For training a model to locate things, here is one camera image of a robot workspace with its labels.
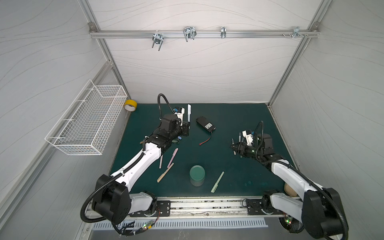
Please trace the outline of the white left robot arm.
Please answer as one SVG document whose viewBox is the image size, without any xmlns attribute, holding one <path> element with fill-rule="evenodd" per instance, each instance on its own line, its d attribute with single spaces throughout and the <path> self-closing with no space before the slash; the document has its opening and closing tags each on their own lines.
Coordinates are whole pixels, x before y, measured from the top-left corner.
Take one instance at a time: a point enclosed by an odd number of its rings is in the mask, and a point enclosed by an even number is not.
<svg viewBox="0 0 384 240">
<path fill-rule="evenodd" d="M 152 228 L 156 221 L 150 221 L 138 230 L 128 231 L 128 227 L 119 228 L 119 224 L 137 212 L 160 214 L 157 198 L 146 192 L 131 194 L 136 181 L 152 165 L 160 159 L 180 137 L 187 137 L 191 122 L 184 122 L 184 114 L 192 113 L 191 105 L 171 108 L 171 114 L 160 114 L 160 125 L 153 133 L 142 141 L 141 150 L 123 167 L 112 175 L 98 178 L 95 190 L 83 203 L 80 218 L 84 223 L 92 224 L 108 220 L 120 236 L 135 236 Z"/>
</svg>

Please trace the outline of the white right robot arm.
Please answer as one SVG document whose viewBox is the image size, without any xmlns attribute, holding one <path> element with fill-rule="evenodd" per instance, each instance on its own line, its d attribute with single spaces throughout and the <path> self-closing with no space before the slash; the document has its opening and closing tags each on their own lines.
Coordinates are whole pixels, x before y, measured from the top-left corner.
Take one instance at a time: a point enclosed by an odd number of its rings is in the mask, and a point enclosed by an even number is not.
<svg viewBox="0 0 384 240">
<path fill-rule="evenodd" d="M 349 225 L 340 194 L 333 188 L 313 182 L 277 154 L 272 137 L 264 132 L 263 122 L 259 122 L 254 131 L 243 131 L 239 142 L 232 142 L 231 149 L 241 157 L 259 162 L 295 192 L 293 196 L 278 191 L 266 192 L 259 202 L 264 214 L 282 212 L 279 222 L 293 234 L 307 231 L 314 239 L 349 238 Z"/>
</svg>

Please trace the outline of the pale blue white pen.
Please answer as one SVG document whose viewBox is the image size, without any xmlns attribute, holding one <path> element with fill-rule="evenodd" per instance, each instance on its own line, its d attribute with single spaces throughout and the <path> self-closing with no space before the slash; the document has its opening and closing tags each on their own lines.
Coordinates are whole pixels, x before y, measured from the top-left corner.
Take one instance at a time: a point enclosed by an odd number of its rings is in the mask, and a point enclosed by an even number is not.
<svg viewBox="0 0 384 240">
<path fill-rule="evenodd" d="M 188 104 L 188 123 L 191 122 L 192 106 Z"/>
</svg>

